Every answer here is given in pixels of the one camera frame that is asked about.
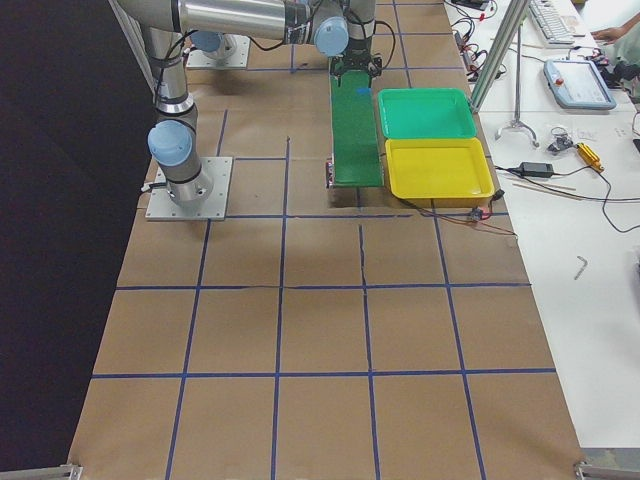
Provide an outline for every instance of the table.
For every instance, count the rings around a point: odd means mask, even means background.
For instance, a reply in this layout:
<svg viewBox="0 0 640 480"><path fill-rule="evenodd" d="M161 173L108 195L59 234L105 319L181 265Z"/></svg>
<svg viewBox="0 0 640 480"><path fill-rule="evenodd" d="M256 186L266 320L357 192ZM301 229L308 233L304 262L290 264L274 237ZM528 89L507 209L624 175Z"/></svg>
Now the table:
<svg viewBox="0 0 640 480"><path fill-rule="evenodd" d="M498 14L477 25L472 41L485 48L490 45L507 4L498 1ZM554 4L561 14L575 14L569 0ZM448 13L457 18L449 7ZM540 39L531 20L525 20L523 44L542 45ZM576 44L595 46L590 35ZM525 46L523 53L548 59L564 57L568 51ZM551 128L563 126L575 141L584 141L599 154L613 186L612 197L637 197L640 154L631 141L635 107L623 92L614 93L618 106L610 112L563 110L546 85L543 64L523 58L522 121L536 131L541 147L534 149L529 137L519 132L494 139L497 129L513 116L515 57L507 53L508 74L494 82L480 112L493 163L503 167L521 161L551 163L557 172L580 168L584 164L574 151L553 157L545 150L552 141ZM499 178L580 445L640 447L640 279L635 253L640 229L617 233L605 220L601 203L531 191L508 174ZM606 185L593 172L553 183L583 195L606 193ZM635 204L606 208L621 227L640 223ZM588 265L574 279L583 265L578 256Z"/></svg>

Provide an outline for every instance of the electronic device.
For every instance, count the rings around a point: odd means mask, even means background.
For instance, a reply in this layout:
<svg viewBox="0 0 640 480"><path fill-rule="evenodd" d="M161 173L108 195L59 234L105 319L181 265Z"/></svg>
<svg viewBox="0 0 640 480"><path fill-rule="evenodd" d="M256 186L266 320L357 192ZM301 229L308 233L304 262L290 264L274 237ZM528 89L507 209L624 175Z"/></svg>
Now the electronic device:
<svg viewBox="0 0 640 480"><path fill-rule="evenodd" d="M529 12L533 23L544 37L547 48L571 48L573 32L567 28L550 0L531 0Z"/></svg>
<svg viewBox="0 0 640 480"><path fill-rule="evenodd" d="M451 0L451 3L458 7L475 8L476 10L486 10L491 0Z"/></svg>
<svg viewBox="0 0 640 480"><path fill-rule="evenodd" d="M547 60L544 75L562 108L611 110L616 101L593 62Z"/></svg>

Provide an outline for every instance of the robotic arm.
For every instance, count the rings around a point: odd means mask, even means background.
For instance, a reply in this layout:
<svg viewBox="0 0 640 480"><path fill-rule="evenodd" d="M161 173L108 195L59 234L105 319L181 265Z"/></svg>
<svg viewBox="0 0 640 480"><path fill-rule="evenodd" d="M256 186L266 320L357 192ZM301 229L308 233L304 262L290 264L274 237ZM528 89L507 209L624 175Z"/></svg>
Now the robotic arm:
<svg viewBox="0 0 640 480"><path fill-rule="evenodd" d="M370 77L382 71L381 59L371 55L375 0L315 0L311 5L292 0L117 1L141 26L159 114L149 147L177 205L206 200L215 182L195 152L197 108L187 89L181 32L314 44L331 58L331 73L338 77L348 70L364 70Z"/></svg>

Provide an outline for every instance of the cable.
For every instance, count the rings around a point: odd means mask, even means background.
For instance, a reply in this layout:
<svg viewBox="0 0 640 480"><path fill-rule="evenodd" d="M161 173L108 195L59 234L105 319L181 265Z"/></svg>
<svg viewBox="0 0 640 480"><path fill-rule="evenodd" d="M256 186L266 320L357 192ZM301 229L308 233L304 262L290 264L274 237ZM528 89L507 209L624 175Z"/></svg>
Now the cable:
<svg viewBox="0 0 640 480"><path fill-rule="evenodd" d="M393 31L393 28L391 27L391 25L389 25L387 22L383 21L383 20L376 20L374 27L373 27L373 33L376 33L376 26L377 25L384 25L385 27L387 27L389 29L389 31L391 32L391 39L393 41L393 43L391 44L391 53L389 54L389 59L387 60L387 63L385 63L384 67L382 67L382 70L386 70L387 67L389 66L389 64L391 63L391 60L393 59L393 54L396 51L396 32Z"/></svg>
<svg viewBox="0 0 640 480"><path fill-rule="evenodd" d="M415 203L410 202L409 200L404 200L402 198L399 198L398 200L400 200L400 203L417 210L417 212L422 216L437 218L439 220L452 223L454 225L475 227L474 230L478 232L491 233L493 235L502 235L502 236L517 236L515 232L508 230L506 228L498 227L496 225L490 225L488 223L480 223L475 220L461 220L459 218L449 217L447 215L442 215L436 212L432 212L431 210L427 210L426 208L420 207ZM478 228L481 226L486 227L489 230Z"/></svg>
<svg viewBox="0 0 640 480"><path fill-rule="evenodd" d="M360 25L360 28L362 29L362 40L364 41L367 38L367 31L365 30L364 23L362 22L362 20L358 16L358 14L356 12L354 12L353 10L351 10L351 8L349 8L349 10L347 11L347 15L352 15L353 18L355 19L355 22L353 22L349 18L347 18L347 20L349 20L350 23L354 23L356 25Z"/></svg>
<svg viewBox="0 0 640 480"><path fill-rule="evenodd" d="M609 203L636 203L636 202L640 202L640 197L630 197L630 198L604 198L604 197L589 197L586 195L577 195L575 193L570 193L564 190L559 190L557 188L552 188L552 187L548 187L547 185L545 185L544 183L540 183L540 182L534 182L533 180L531 180L528 177L525 177L524 175L522 175L521 173L518 172L517 169L515 168L504 168L504 167L499 167L497 165L494 165L496 170L501 170L507 173L510 173L511 175L514 175L518 178L521 178L523 180L526 180L529 183L532 183L533 185L536 185L540 188L544 188L545 190L549 190L550 192L554 192L554 193L559 193L561 195L567 196L567 197L572 197L572 198L576 198L578 200L590 200L593 202L604 202L605 200ZM585 167L585 168L581 168L579 170L576 170L575 172L571 172L570 174L573 173L577 173L580 170L586 170L587 168L593 170L594 172L598 173L597 170L594 170L592 167Z"/></svg>
<svg viewBox="0 0 640 480"><path fill-rule="evenodd" d="M270 47L263 47L258 42L256 42L252 37L249 37L249 40L251 41L251 43L253 43L256 47L258 47L263 52L270 52L270 51L275 50L276 48L280 48L281 46L284 45L284 40L282 40L279 43L276 43L275 45L272 45Z"/></svg>
<svg viewBox="0 0 640 480"><path fill-rule="evenodd" d="M162 187L166 187L167 186L167 182L157 182L157 183L145 183L142 188L140 189L141 193L149 193L153 190L155 190L156 188L162 188Z"/></svg>
<svg viewBox="0 0 640 480"><path fill-rule="evenodd" d="M455 22L453 22L451 24L451 28L455 30L455 27L457 25L467 25L467 27L468 27L467 33L465 33L464 35L461 35L461 37L462 37L462 40L465 43L468 42L469 40L471 40L471 37L473 36L473 34L476 31L476 24L473 21L473 19L471 19L470 17L459 18L458 20L456 20Z"/></svg>
<svg viewBox="0 0 640 480"><path fill-rule="evenodd" d="M607 193L604 196L604 198L576 195L576 194L573 194L573 193L570 193L570 192L566 192L566 191L563 191L563 190L558 190L556 188L547 187L546 185L543 185L542 183L534 182L533 180L525 177L524 175L519 174L518 171L513 169L513 168L503 168L503 167L495 166L495 169L496 170L505 171L507 173L515 175L516 177L522 178L522 179L526 180L529 183L537 185L538 187L544 188L546 190L550 190L550 191L555 192L555 193L559 193L561 195L566 195L568 197L576 198L576 199L580 199L580 200L592 200L592 201L602 202L602 215L607 220L609 225L611 225L611 228L613 228L618 233L629 233L629 232L631 232L633 230L636 230L636 229L640 228L640 224L634 225L634 226L626 228L626 229L622 229L622 228L618 227L615 223L613 223L613 220L611 220L611 218L609 217L609 214L607 214L607 210L606 210L607 203L612 203L612 202L615 202L615 203L631 203L631 202L640 201L640 198L614 198L614 199L609 198L609 196L611 195L611 190L612 190L611 183L609 182L609 180L607 180L602 175L602 173L600 173L599 171L597 171L595 168L593 168L591 166L582 167L582 168L579 168L579 169L574 170L573 172L569 172L569 173L555 173L554 175L566 177L566 176L569 176L569 175L573 175L574 173L578 173L578 172L580 172L582 170L591 169L595 173L597 173L598 176L602 179L602 181L607 185Z"/></svg>
<svg viewBox="0 0 640 480"><path fill-rule="evenodd" d="M479 17L472 17L471 15L469 15L465 10L462 10L461 7L459 7L458 5L454 5L453 3L451 3L449 0L444 0L444 3L446 3L447 5L449 5L450 7L453 7L457 10L457 12L462 15L463 17L468 17L471 18L473 20L488 20L489 18L493 18L496 13L498 13L498 4L496 3L495 0L491 0L489 2L490 5L490 11L491 13L489 15L485 15L484 13L482 13Z"/></svg>
<svg viewBox="0 0 640 480"><path fill-rule="evenodd" d="M509 47L509 50L511 50L513 53L518 53L518 51L515 48ZM546 60L542 60L541 58L534 57L532 55L525 55L524 53L521 54L521 56L524 57L524 58L532 58L533 60L538 60L539 62L542 62L542 63L546 62Z"/></svg>
<svg viewBox="0 0 640 480"><path fill-rule="evenodd" d="M575 51L577 51L577 50L581 50L581 49L583 49L583 48L589 48L589 49L591 49L591 54L592 54L592 56L594 56L594 57L595 57L595 56L598 56L598 55L602 55L602 50L600 50L598 47L586 47L586 46L584 46L584 45L576 45L576 46L574 46L574 47L571 47L571 48L569 49L569 51L567 52L567 60L571 60L571 52L575 52Z"/></svg>
<svg viewBox="0 0 640 480"><path fill-rule="evenodd" d="M587 168L591 168L591 167L589 165L586 165L586 166L584 166L582 168L579 168L579 169L574 170L573 172L569 172L569 173L557 173L557 172L554 172L553 176L554 177L556 177L556 176L557 177L568 177L569 175L573 175L574 173L581 172L582 170L586 170Z"/></svg>
<svg viewBox="0 0 640 480"><path fill-rule="evenodd" d="M629 227L626 229L621 229L620 227L618 227L615 223L613 223L613 221L611 220L611 218L609 217L609 215L607 214L607 211L605 210L606 206L607 206L607 202L609 201L609 195L611 194L611 183L609 183L609 180L607 180L606 178L604 178L604 176L602 175L602 173L598 172L597 170L594 170L598 176L604 181L604 183L607 184L607 194L604 196L604 201L602 202L602 214L604 215L604 218L607 219L607 222L609 222L609 225L611 225L611 227L618 233L629 233L632 230L635 230L637 228L640 228L640 224L638 225L634 225L633 227Z"/></svg>
<svg viewBox="0 0 640 480"><path fill-rule="evenodd" d="M167 54L164 57L164 60L162 62L162 68L160 69L160 74L158 75L158 82L156 83L156 89L153 93L153 106L155 108L158 108L158 100L160 98L160 85L162 85L162 79L164 78L164 64L171 58L171 55L173 54L173 51L176 49L176 47L178 47L178 45L180 45L180 49L182 49L182 47L184 46L184 42L187 40L187 38L189 38L191 35L193 35L194 33L196 33L197 30L189 30L188 32L184 33L180 39L174 43L173 45L171 45L169 47L169 50L167 50Z"/></svg>
<svg viewBox="0 0 640 480"><path fill-rule="evenodd" d="M322 4L324 3L324 0L320 0L318 2L318 5L316 5L315 8L311 7L311 5L309 5L309 7L311 8L311 15L309 15L309 18L307 18L304 22L299 23L298 25L296 25L293 28L300 28L301 26L305 25L305 24L311 24L311 22L313 22L314 17L316 16L316 13L318 13L318 10L320 10L320 7L322 6Z"/></svg>

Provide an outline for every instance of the power adapter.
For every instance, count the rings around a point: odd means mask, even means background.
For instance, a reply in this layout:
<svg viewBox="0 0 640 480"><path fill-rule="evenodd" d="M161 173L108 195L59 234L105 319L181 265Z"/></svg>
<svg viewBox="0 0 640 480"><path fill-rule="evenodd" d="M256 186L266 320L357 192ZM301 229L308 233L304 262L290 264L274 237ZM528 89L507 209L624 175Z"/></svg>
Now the power adapter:
<svg viewBox="0 0 640 480"><path fill-rule="evenodd" d="M550 163L522 162L513 171L523 177L551 178L554 174Z"/></svg>

